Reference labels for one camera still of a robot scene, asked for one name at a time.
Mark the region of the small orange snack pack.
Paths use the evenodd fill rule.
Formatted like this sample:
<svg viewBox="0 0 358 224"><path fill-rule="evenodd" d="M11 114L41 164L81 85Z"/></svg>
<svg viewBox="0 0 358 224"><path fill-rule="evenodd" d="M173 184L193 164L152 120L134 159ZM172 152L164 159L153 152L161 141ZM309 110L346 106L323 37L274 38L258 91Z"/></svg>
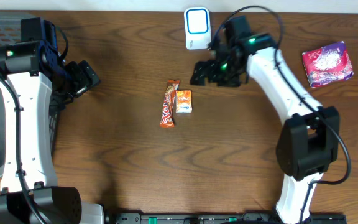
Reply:
<svg viewBox="0 0 358 224"><path fill-rule="evenodd" d="M179 90L176 93L176 113L190 114L192 108L192 91L191 90Z"/></svg>

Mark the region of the orange chocolate bar wrapper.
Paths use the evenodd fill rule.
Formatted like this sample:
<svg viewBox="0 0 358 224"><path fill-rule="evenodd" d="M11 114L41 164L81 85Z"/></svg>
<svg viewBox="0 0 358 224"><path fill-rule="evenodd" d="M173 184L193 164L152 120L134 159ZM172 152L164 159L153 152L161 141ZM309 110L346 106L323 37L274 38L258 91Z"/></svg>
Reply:
<svg viewBox="0 0 358 224"><path fill-rule="evenodd" d="M160 127L173 128L173 105L176 97L176 92L180 84L179 80L168 80L165 90L165 96L163 101L162 115L160 120Z"/></svg>

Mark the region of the red purple noodle packet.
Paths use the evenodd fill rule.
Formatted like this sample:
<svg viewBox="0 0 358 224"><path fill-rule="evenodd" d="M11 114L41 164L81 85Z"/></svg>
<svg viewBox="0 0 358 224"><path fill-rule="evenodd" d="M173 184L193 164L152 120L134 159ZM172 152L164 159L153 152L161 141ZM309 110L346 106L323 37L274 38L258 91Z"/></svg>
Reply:
<svg viewBox="0 0 358 224"><path fill-rule="evenodd" d="M353 67L344 41L302 53L310 87L317 88L350 79Z"/></svg>

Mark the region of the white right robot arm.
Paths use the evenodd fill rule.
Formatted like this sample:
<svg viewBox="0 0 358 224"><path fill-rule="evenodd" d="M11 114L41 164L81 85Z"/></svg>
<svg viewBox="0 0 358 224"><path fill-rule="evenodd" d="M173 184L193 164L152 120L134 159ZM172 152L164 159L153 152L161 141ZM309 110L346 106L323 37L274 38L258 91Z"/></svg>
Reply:
<svg viewBox="0 0 358 224"><path fill-rule="evenodd" d="M261 87L282 124L276 157L284 180L275 213L281 223L307 221L314 192L309 184L337 159L339 113L303 88L272 36L252 32L245 16L227 20L223 30L226 43L212 41L215 58L196 63L190 83L239 87L245 74Z"/></svg>

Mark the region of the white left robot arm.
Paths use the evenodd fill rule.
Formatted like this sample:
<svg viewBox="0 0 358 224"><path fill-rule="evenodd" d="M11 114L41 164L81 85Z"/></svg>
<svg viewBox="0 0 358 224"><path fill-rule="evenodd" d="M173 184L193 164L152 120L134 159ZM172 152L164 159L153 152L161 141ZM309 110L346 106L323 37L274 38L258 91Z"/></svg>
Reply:
<svg viewBox="0 0 358 224"><path fill-rule="evenodd" d="M105 207L61 187L52 161L50 115L100 83L86 61L65 62L59 27L40 17L21 20L18 43L0 46L6 155L0 223L110 222Z"/></svg>

